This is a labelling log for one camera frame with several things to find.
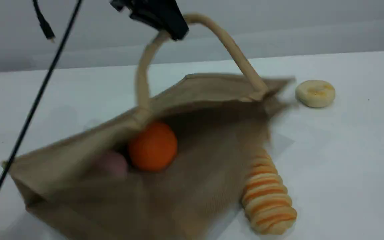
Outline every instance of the table surface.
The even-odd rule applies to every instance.
[[[384,52],[251,59],[259,74],[336,89],[325,109],[300,106],[273,124],[271,152],[298,212],[282,236],[256,236],[243,213],[219,235],[237,239],[384,239]],[[55,71],[21,146],[25,153],[107,121],[134,106],[135,66]],[[233,61],[156,64],[151,92],[188,73],[239,73]],[[0,161],[8,157],[45,71],[0,73]],[[294,99],[295,85],[282,95]],[[0,240],[60,240],[27,214],[11,179],[0,193]]]

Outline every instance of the pink object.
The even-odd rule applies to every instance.
[[[98,160],[97,166],[118,177],[127,176],[128,164],[124,156],[115,151],[104,153]]]

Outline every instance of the jute bag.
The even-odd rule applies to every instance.
[[[201,239],[239,201],[250,155],[267,139],[268,120],[285,104],[276,93],[290,79],[259,77],[233,39],[209,18],[184,16],[214,32],[242,75],[192,74],[154,98],[147,69],[162,43],[145,48],[136,73],[137,107],[81,134],[20,156],[10,175],[27,211],[70,239]],[[162,172],[117,178],[93,161],[154,120],[169,124],[178,155]]]

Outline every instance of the orange striped pastry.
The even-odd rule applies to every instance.
[[[251,227],[260,234],[283,234],[297,218],[287,188],[268,153],[261,149],[253,161],[242,197]]]

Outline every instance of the round bun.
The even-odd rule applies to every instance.
[[[311,108],[324,108],[336,97],[336,91],[330,83],[322,80],[308,80],[296,88],[297,100]]]

